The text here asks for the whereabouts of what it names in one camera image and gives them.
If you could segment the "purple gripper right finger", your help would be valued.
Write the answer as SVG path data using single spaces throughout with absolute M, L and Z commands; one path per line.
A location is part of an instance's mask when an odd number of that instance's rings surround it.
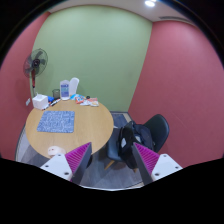
M 145 185 L 182 169 L 168 154 L 159 155 L 140 144 L 134 143 L 132 152 Z

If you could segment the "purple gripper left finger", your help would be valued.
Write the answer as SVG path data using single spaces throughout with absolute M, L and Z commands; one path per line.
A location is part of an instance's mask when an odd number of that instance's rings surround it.
M 79 185 L 90 161 L 91 153 L 92 144 L 88 142 L 66 154 L 54 154 L 41 166 L 41 169 Z

